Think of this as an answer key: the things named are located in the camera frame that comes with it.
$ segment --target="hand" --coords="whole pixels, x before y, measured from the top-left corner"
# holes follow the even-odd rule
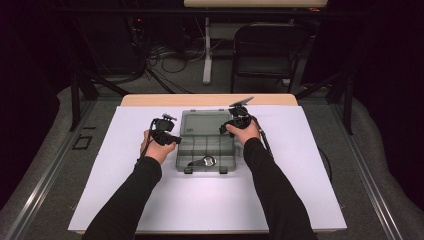
[[[144,140],[141,143],[140,148],[140,155],[143,152],[144,148],[146,148],[147,141],[150,142],[149,147],[147,148],[146,157],[154,158],[156,161],[159,162],[159,164],[162,164],[165,161],[166,156],[170,152],[172,152],[175,149],[175,146],[177,145],[175,142],[169,144],[169,145],[159,145],[156,141],[153,141],[153,138],[150,136],[150,139],[147,139],[149,136],[149,130],[144,131]]]
[[[236,128],[233,125],[227,124],[225,125],[225,127],[227,128],[227,130],[236,135],[238,140],[240,141],[240,143],[244,146],[244,144],[246,143],[247,140],[251,139],[251,138],[259,138],[261,137],[260,133],[259,133],[259,128],[256,125],[255,121],[251,121],[249,126],[245,129],[240,129],[240,128]]]

